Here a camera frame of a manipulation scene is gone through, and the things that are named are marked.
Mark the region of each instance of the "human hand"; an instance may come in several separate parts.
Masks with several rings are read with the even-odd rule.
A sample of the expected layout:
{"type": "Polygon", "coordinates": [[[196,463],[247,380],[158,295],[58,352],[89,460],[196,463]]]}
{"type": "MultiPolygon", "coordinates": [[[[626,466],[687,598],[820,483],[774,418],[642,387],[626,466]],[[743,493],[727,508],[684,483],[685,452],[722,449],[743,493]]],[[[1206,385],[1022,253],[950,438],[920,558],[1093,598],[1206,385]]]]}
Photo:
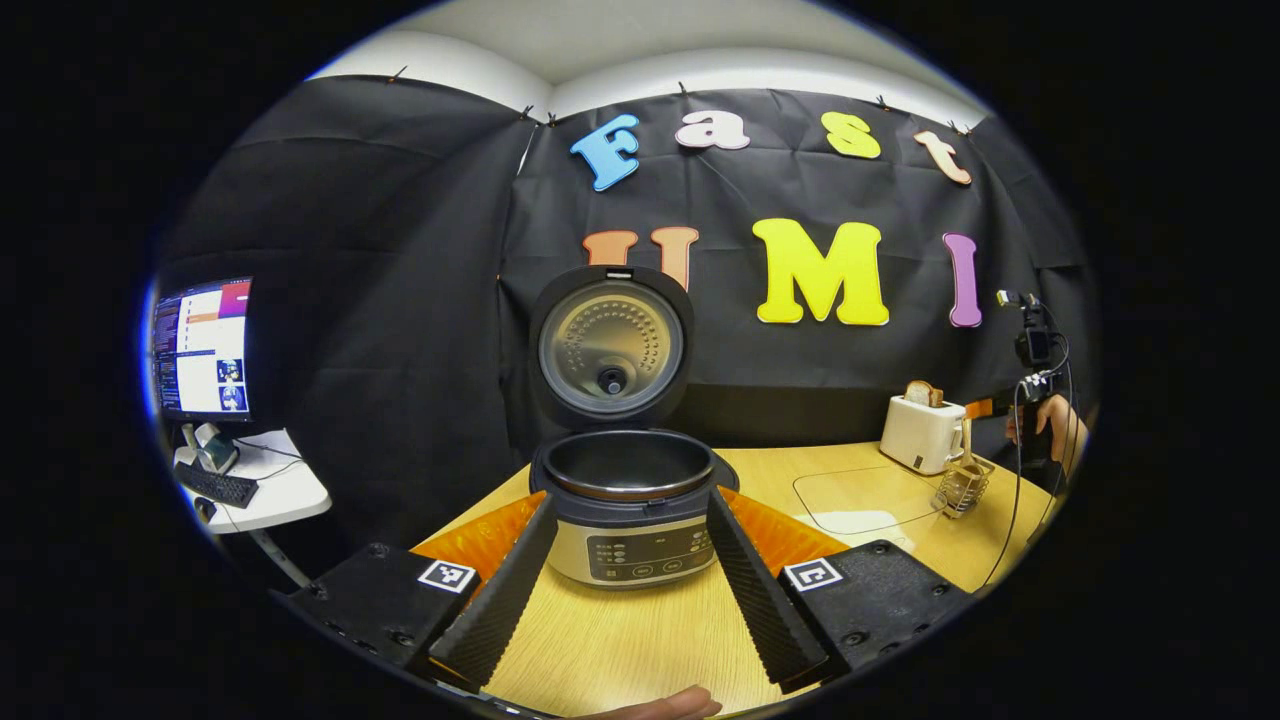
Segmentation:
{"type": "Polygon", "coordinates": [[[671,697],[568,720],[701,720],[716,715],[722,707],[712,700],[707,688],[692,685],[671,697]]]}
{"type": "MultiPolygon", "coordinates": [[[[1036,434],[1041,434],[1044,430],[1046,424],[1050,425],[1053,433],[1053,441],[1050,445],[1050,457],[1052,457],[1055,462],[1062,462],[1062,457],[1068,455],[1066,443],[1069,439],[1071,441],[1071,457],[1064,464],[1064,469],[1070,471],[1070,465],[1076,456],[1076,448],[1083,446],[1089,434],[1088,428],[1084,425],[1084,421],[1076,416],[1075,410],[1071,409],[1071,404],[1068,402],[1061,395],[1055,395],[1044,402],[1041,402],[1039,410],[1036,413],[1036,434]]],[[[1005,437],[1015,443],[1019,442],[1012,416],[1005,420],[1005,437]]]]}

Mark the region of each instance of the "black backdrop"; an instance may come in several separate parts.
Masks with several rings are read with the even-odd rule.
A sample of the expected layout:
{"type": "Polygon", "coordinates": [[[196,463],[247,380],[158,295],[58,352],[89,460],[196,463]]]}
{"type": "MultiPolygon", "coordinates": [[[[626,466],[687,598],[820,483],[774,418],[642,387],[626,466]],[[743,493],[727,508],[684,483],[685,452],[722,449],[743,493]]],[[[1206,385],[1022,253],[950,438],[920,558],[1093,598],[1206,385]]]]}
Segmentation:
{"type": "Polygon", "coordinates": [[[675,94],[544,126],[431,83],[310,81],[211,170],[161,241],[160,287],[256,278],[246,356],[256,421],[228,429],[289,428],[349,543],[408,546],[562,432],[529,388],[527,316],[541,288],[586,263],[594,232],[635,232],[628,263],[659,268],[649,233],[669,225],[699,240],[690,386],[666,424],[709,443],[877,439],[888,397],[911,379],[956,402],[1010,387],[1024,374],[1012,351],[1021,316],[997,307],[997,288],[1042,295],[1071,340],[1078,388],[1097,375],[1080,238],[1006,128],[987,120],[961,136],[806,92],[675,94]],[[744,118],[750,146],[680,146],[681,118],[707,109],[744,118]],[[837,154],[827,111],[864,118],[881,156],[837,154]],[[568,147],[622,113],[640,120],[640,169],[595,192],[568,147]],[[913,140],[925,129],[956,149],[972,184],[913,140]],[[842,223],[877,227],[888,323],[756,319],[767,260],[751,225],[765,218],[799,222],[823,254],[842,223]],[[978,246],[975,328],[948,320],[946,232],[978,246]]]}

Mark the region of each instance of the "blue letter f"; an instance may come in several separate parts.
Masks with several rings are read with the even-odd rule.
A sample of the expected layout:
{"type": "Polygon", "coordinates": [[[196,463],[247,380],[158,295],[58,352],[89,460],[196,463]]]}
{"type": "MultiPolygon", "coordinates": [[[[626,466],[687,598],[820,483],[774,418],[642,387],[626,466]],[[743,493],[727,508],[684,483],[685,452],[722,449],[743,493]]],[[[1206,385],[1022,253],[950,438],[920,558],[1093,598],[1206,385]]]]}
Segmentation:
{"type": "Polygon", "coordinates": [[[622,129],[634,128],[640,120],[635,115],[618,115],[568,149],[570,152],[585,158],[586,164],[591,165],[591,172],[595,173],[595,182],[591,183],[591,187],[596,192],[630,176],[640,167],[640,160],[621,155],[621,152],[635,152],[640,149],[640,141],[636,140],[636,136],[622,129]],[[609,133],[614,133],[613,140],[607,140],[609,133]]]}

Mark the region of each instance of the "inner pot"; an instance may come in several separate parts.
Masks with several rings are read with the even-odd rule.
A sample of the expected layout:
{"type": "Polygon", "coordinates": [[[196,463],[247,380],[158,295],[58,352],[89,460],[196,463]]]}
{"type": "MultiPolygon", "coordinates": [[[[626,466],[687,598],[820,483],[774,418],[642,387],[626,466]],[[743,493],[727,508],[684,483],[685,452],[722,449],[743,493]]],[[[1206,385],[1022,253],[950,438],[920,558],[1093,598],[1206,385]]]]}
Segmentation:
{"type": "Polygon", "coordinates": [[[655,430],[568,436],[547,452],[547,471],[567,489],[617,502],[672,497],[701,484],[716,456],[694,438],[655,430]]]}

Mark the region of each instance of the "white desk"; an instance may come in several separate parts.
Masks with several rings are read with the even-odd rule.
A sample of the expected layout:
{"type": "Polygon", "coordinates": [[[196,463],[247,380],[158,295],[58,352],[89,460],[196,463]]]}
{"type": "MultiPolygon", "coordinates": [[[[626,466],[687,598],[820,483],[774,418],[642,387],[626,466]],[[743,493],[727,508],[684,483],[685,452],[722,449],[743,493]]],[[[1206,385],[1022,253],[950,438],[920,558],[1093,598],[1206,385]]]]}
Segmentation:
{"type": "MultiPolygon", "coordinates": [[[[257,492],[250,501],[248,507],[233,507],[223,502],[214,502],[218,511],[205,525],[215,536],[228,533],[248,533],[257,542],[259,547],[266,552],[276,566],[280,568],[298,585],[307,585],[310,579],[294,565],[284,551],[266,534],[266,528],[283,525],[312,515],[319,515],[333,505],[329,491],[325,489],[320,479],[315,477],[311,468],[298,457],[301,455],[285,430],[273,430],[260,436],[242,438],[236,447],[239,450],[239,460],[232,465],[227,474],[241,478],[261,479],[257,492]],[[244,443],[270,447],[260,450],[244,443]]],[[[174,464],[196,464],[196,452],[189,447],[179,447],[174,452],[174,464]]],[[[195,501],[201,497],[191,488],[179,484],[178,487],[187,495],[188,502],[195,510],[195,501]]]]}

